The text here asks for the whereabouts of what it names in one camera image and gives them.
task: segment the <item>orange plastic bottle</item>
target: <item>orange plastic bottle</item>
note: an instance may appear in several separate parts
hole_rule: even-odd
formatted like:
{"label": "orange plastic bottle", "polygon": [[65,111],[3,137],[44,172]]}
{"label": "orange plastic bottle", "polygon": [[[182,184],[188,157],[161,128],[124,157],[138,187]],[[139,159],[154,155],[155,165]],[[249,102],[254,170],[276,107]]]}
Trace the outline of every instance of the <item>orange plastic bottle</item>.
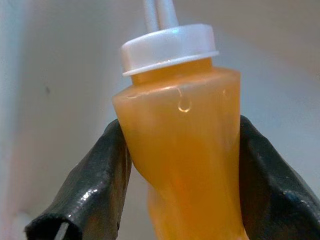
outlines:
{"label": "orange plastic bottle", "polygon": [[171,1],[150,2],[146,12],[157,9],[161,26],[169,18],[167,28],[122,47],[133,85],[113,105],[132,161],[150,183],[156,235],[246,240],[238,180],[240,74],[212,66],[210,26],[177,26]]}

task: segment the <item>white screw cap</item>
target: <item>white screw cap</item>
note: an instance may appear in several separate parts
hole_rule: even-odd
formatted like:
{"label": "white screw cap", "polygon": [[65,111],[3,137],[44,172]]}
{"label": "white screw cap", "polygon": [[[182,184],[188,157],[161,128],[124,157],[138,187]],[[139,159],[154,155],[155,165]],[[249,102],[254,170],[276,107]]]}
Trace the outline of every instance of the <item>white screw cap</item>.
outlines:
{"label": "white screw cap", "polygon": [[124,76],[219,54],[212,27],[205,24],[179,26],[172,0],[156,0],[156,4],[155,0],[144,0],[144,8],[150,33],[122,46]]}

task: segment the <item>orange liquid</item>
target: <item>orange liquid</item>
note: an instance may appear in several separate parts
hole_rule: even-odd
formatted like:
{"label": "orange liquid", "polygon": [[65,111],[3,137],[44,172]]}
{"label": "orange liquid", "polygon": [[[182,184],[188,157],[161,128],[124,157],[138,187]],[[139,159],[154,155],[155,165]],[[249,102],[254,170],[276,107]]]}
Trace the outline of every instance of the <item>orange liquid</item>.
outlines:
{"label": "orange liquid", "polygon": [[134,75],[113,97],[132,161],[150,183],[159,240],[244,240],[240,74],[197,60]]}

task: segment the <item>white wall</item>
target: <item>white wall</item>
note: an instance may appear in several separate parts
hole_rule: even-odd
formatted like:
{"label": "white wall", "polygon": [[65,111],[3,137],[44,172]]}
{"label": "white wall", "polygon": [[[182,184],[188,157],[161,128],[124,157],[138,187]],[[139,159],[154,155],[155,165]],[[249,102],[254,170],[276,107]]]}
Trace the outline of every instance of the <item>white wall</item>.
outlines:
{"label": "white wall", "polygon": [[[182,24],[213,25],[221,53],[214,62],[242,72],[242,113],[320,197],[320,2],[175,3]],[[50,203],[115,118],[111,97],[130,84],[118,49],[145,32],[142,14],[142,0],[0,0],[7,227],[17,212],[35,217]],[[154,239],[145,185],[133,171],[120,240]]]}

